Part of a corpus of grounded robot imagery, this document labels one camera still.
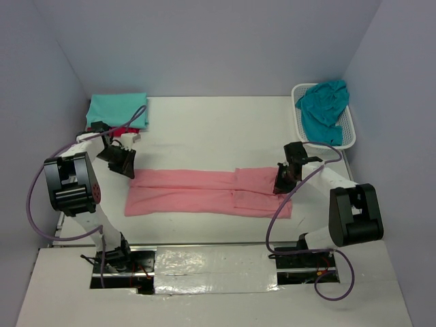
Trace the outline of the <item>red t shirt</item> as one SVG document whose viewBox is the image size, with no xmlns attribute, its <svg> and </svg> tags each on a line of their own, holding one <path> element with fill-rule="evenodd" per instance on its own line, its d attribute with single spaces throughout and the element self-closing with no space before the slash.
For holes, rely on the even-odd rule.
<svg viewBox="0 0 436 327">
<path fill-rule="evenodd" d="M 106 127 L 102 127 L 102 126 L 99 126 L 99 127 L 88 127 L 88 128 L 86 129 L 86 131 L 91 131 L 91 132 L 95 132 L 95 133 L 97 133 L 97 132 L 108 131 L 108 130 L 110 130 L 110 129 L 114 129 L 114 127 L 108 127 L 108 126 L 106 126 Z M 113 138 L 120 138 L 123 134 L 128 134 L 128 133 L 131 133 L 131 134 L 139 134 L 139 133 L 140 133 L 140 129 L 137 129 L 137 128 L 131 128 L 131 127 L 129 127 L 128 129 L 126 129 L 126 128 L 124 127 L 124 128 L 120 128 L 120 129 L 118 129 L 118 130 L 112 132 L 112 133 L 111 133 L 111 136 L 112 136 Z"/>
</svg>

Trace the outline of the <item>pink t shirt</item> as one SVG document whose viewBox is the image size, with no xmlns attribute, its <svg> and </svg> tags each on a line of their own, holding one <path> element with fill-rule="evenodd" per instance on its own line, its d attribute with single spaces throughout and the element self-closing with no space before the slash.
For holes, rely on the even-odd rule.
<svg viewBox="0 0 436 327">
<path fill-rule="evenodd" d="M 237 168 L 233 172 L 136 170 L 125 216 L 152 213 L 214 213 L 271 218 L 285 199 L 274 194 L 276 168 Z"/>
</svg>

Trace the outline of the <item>mint green t shirt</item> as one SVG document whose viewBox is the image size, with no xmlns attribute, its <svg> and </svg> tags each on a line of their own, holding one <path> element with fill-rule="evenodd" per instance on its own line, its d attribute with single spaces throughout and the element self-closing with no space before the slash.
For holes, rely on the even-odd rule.
<svg viewBox="0 0 436 327">
<path fill-rule="evenodd" d="M 86 115 L 87 127 L 98 121 L 110 127 L 121 126 L 142 106 L 147 106 L 146 93 L 93 94 Z"/>
</svg>

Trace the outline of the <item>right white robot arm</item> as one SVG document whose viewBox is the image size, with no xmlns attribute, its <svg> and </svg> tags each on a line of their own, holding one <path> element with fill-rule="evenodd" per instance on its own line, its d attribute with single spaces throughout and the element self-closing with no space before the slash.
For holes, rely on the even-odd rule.
<svg viewBox="0 0 436 327">
<path fill-rule="evenodd" d="M 355 183 L 330 169 L 330 164 L 343 159 L 335 147 L 319 143 L 338 155 L 336 159 L 323 160 L 317 156 L 310 157 L 305 149 L 306 144 L 291 142 L 283 147 L 286 162 L 278 164 L 273 191 L 285 197 L 270 220 L 265 243 L 273 255 L 296 255 L 301 265 L 312 266 L 319 260 L 320 253 L 337 252 L 340 247 L 381 240 L 384 225 L 374 186 Z M 305 185 L 312 185 L 329 201 L 328 224 L 301 235 L 295 250 L 275 250 L 270 243 L 275 221 L 294 194 Z"/>
</svg>

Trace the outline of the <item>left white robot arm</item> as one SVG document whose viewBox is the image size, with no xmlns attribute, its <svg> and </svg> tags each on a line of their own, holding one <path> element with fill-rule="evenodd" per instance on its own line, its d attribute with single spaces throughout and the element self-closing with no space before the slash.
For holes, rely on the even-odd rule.
<svg viewBox="0 0 436 327">
<path fill-rule="evenodd" d="M 44 162 L 44 174 L 50 203 L 56 211 L 71 217 L 86 232 L 101 228 L 91 235 L 97 263 L 105 262 L 105 267 L 123 272 L 131 268 L 134 255 L 101 208 L 102 191 L 92 162 L 100 159 L 110 171 L 133 179 L 136 151 L 123 144 L 113 145 L 109 130 L 102 121 L 92 123 L 90 131 L 78 135 L 76 144 Z"/>
</svg>

